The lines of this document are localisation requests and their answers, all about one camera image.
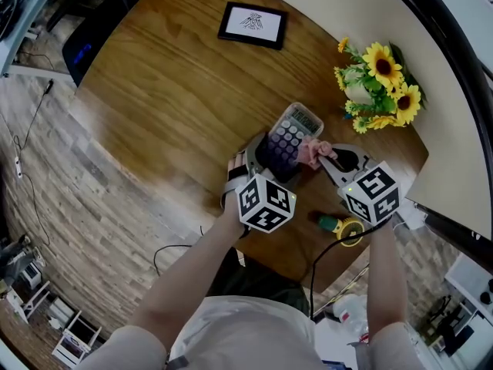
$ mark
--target black cable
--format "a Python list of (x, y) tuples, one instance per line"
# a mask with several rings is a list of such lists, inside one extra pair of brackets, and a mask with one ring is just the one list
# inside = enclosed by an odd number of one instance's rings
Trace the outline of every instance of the black cable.
[(350, 237), (345, 237), (345, 238), (342, 238), (340, 240), (337, 240), (335, 242), (333, 242), (331, 245), (329, 245), (327, 248), (325, 248), (321, 253), (320, 255), (318, 255), (317, 259), (315, 259), (315, 261), (313, 262), (312, 264), (312, 271), (311, 271), (311, 283), (310, 283), (310, 319), (313, 320), (314, 319), (314, 281), (315, 281), (315, 267), (317, 266), (317, 263), (318, 261), (328, 252), (330, 251), (332, 248), (334, 248), (336, 245), (340, 244), (340, 243), (343, 243), (343, 242), (346, 242), (346, 241), (352, 241), (352, 240), (356, 240), (360, 237), (363, 237), (363, 236), (366, 236), (367, 234), (370, 234), (370, 233), (373, 233), (375, 232), (376, 230), (380, 229), (381, 227), (383, 227), (389, 220), (391, 220), (391, 218), (389, 217), (388, 219), (380, 222), (377, 226), (373, 226), (371, 229), (369, 230), (366, 230), (362, 233), (359, 233), (359, 234), (356, 234), (354, 236), (350, 236)]
[(161, 275), (159, 273), (159, 269), (157, 268), (157, 264), (156, 264), (156, 255), (158, 254), (159, 251), (162, 251), (162, 250), (165, 250), (167, 248), (171, 248), (171, 247), (192, 247), (192, 245), (186, 245), (186, 244), (172, 244), (172, 245), (166, 245), (165, 247), (162, 247), (160, 248), (159, 250), (157, 250), (155, 253), (154, 253), (154, 267), (156, 268), (156, 273), (157, 275)]
[(23, 52), (23, 51), (18, 51), (17, 53), (20, 55), (29, 55), (29, 56), (34, 56), (34, 57), (42, 56), (43, 58), (46, 58), (46, 60), (48, 60), (48, 63), (52, 67), (52, 70), (55, 70), (55, 67), (53, 66), (52, 61), (44, 53), (29, 53), (29, 52)]
[(41, 105), (43, 103), (43, 99), (49, 93), (49, 91), (51, 90), (52, 86), (53, 86), (53, 80), (50, 79), (49, 82), (48, 82), (48, 85), (45, 88), (45, 91), (43, 92), (43, 94), (41, 96), (41, 99), (39, 100), (38, 106), (36, 107), (36, 111), (34, 113), (34, 116), (32, 117), (31, 123), (29, 124), (28, 132), (25, 134), (24, 143), (21, 145), (21, 142), (20, 142), (17, 134), (15, 134), (14, 137), (13, 137), (14, 144), (15, 144), (15, 146), (18, 147), (18, 159), (19, 159), (19, 161), (21, 160), (22, 150), (25, 148), (25, 145), (28, 142), (28, 138), (29, 138), (29, 134), (31, 132), (32, 125), (33, 125), (33, 123), (34, 123), (34, 121), (36, 119), (36, 116), (38, 115), (39, 109), (41, 108)]
[(48, 233), (46, 233), (45, 227), (43, 226), (43, 224), (41, 222), (41, 218), (39, 217), (38, 207), (36, 206), (36, 192), (34, 191), (34, 184), (32, 183), (31, 177), (28, 174), (23, 173), (22, 175), (28, 177), (29, 182), (31, 183), (31, 188), (32, 188), (32, 202), (34, 203), (34, 211), (36, 212), (36, 216), (38, 217), (38, 222), (41, 225), (41, 228), (43, 229), (43, 231), (45, 232), (46, 238), (48, 239), (48, 243), (47, 244), (45, 243), (45, 244), (46, 244), (47, 247), (49, 247), (49, 245), (51, 244), (51, 241), (49, 239)]

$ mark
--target sunflower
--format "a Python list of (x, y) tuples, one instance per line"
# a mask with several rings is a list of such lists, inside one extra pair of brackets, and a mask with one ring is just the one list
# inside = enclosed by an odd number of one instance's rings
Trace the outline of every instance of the sunflower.
[(391, 84), (398, 87), (402, 82), (402, 66), (395, 62), (387, 46), (378, 42), (371, 44), (371, 48), (367, 48), (367, 54), (363, 55), (363, 60), (368, 63), (369, 74), (386, 88)]
[(366, 133), (367, 132), (367, 118), (359, 116), (354, 118), (353, 120), (353, 128), (357, 133)]
[(397, 102), (404, 94), (399, 86), (390, 85), (387, 88), (387, 96), (391, 97), (395, 102)]
[(352, 116), (357, 116), (357, 114), (359, 113), (359, 111), (354, 108), (354, 101), (352, 100), (346, 101), (346, 106), (344, 107), (344, 109), (346, 110), (346, 113), (349, 113)]
[(339, 45), (337, 46), (337, 51), (339, 53), (342, 53), (344, 51), (344, 48), (346, 48), (346, 44), (349, 42), (349, 37), (344, 37), (341, 42), (339, 42)]
[(411, 122), (418, 110), (421, 108), (421, 93), (417, 85), (407, 86), (403, 83), (401, 87), (402, 96), (397, 101), (397, 121), (401, 126)]
[(342, 77), (342, 74), (340, 74), (339, 67), (334, 67), (334, 74), (337, 78), (337, 83), (339, 84), (340, 90), (342, 91), (346, 90), (346, 84), (344, 83), (344, 78)]
[(397, 120), (393, 116), (374, 116), (367, 124), (370, 129), (383, 129), (386, 125), (397, 126)]

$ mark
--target white shirt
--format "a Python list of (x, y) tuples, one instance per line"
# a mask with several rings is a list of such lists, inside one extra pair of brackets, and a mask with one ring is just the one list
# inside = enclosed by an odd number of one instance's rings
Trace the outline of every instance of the white shirt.
[[(166, 356), (152, 333), (125, 326), (77, 370), (160, 370)], [(404, 324), (380, 331), (371, 342), (370, 357), (378, 369), (423, 369)], [(314, 350), (314, 323), (309, 318), (286, 304), (244, 296), (204, 299), (171, 349), (168, 369), (178, 368), (327, 370)]]

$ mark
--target forearm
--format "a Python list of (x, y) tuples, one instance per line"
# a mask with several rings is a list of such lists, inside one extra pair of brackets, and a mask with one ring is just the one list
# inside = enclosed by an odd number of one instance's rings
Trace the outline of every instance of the forearm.
[(367, 302), (370, 339), (385, 326), (405, 322), (406, 309), (406, 277), (389, 223), (371, 238)]
[(220, 217), (209, 231), (159, 277), (147, 292), (131, 325), (151, 331), (166, 349), (205, 298), (227, 251), (243, 225)]

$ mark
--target flower bouquet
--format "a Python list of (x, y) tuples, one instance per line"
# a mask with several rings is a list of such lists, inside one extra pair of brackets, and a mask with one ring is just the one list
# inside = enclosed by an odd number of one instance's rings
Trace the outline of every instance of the flower bouquet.
[(406, 126), (424, 108), (425, 95), (397, 46), (390, 44), (389, 48), (374, 42), (361, 55), (346, 37), (338, 50), (350, 53), (356, 63), (345, 69), (334, 68), (340, 89), (348, 95), (349, 90), (359, 88), (366, 95), (363, 101), (355, 98), (345, 106), (345, 118), (353, 119), (353, 128), (358, 133), (386, 125)]

